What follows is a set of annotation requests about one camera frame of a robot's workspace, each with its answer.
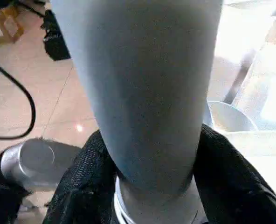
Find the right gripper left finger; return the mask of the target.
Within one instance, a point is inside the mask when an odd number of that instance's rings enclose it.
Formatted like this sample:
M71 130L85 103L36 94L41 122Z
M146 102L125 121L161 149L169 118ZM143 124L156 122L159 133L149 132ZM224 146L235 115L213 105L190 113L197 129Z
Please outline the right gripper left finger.
M86 141L62 176L45 224L109 224L117 168L99 130Z

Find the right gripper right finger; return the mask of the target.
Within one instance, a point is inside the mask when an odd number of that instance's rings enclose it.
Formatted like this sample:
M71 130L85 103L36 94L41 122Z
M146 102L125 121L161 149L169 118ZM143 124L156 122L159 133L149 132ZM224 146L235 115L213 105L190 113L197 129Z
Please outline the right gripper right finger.
M205 124L193 175L207 223L276 224L273 189L225 136Z

